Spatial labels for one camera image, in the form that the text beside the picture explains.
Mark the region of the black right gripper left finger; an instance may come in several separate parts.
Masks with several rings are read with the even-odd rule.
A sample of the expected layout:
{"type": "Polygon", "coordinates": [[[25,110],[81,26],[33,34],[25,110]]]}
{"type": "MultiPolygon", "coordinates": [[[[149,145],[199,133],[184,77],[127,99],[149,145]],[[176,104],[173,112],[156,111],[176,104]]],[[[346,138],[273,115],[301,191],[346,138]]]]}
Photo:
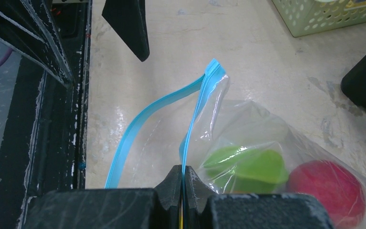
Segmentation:
{"type": "Polygon", "coordinates": [[[177,229],[181,165],[154,188],[52,191],[32,201],[25,229],[177,229]]]}

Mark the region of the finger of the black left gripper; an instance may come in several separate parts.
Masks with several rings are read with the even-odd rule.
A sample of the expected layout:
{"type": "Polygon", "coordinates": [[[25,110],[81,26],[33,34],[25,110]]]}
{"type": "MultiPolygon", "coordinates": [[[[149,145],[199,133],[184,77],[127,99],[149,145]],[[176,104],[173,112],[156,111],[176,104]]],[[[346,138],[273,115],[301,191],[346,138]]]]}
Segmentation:
{"type": "Polygon", "coordinates": [[[149,57],[144,0],[106,0],[102,16],[141,62],[149,57]]]}
{"type": "Polygon", "coordinates": [[[71,88],[74,75],[51,12],[52,4],[51,0],[0,0],[0,42],[71,88]]]}

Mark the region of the clear zip top bag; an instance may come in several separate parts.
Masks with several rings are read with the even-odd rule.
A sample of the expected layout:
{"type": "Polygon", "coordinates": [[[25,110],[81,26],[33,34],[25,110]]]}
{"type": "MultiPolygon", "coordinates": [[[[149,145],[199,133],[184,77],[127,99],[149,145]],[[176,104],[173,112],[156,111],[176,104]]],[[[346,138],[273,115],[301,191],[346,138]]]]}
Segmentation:
{"type": "MultiPolygon", "coordinates": [[[[105,187],[149,187],[168,167],[179,163],[191,166],[215,192],[201,169],[203,162],[219,148],[244,146],[279,152],[289,174],[313,160],[338,163],[360,181],[366,200],[363,175],[260,104],[227,99],[229,82],[225,69],[212,60],[199,79],[143,109],[119,141],[105,187]]],[[[266,194],[296,193],[287,192],[286,184],[266,194]]],[[[366,229],[366,212],[355,229],[366,229]]]]}

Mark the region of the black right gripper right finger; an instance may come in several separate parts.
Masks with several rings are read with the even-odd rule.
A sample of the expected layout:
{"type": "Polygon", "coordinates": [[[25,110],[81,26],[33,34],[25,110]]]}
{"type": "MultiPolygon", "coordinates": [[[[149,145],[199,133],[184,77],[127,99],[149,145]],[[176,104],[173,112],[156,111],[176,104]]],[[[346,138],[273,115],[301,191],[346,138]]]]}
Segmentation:
{"type": "Polygon", "coordinates": [[[185,167],[185,229],[332,229],[322,204],[306,194],[216,194],[185,167]]]}

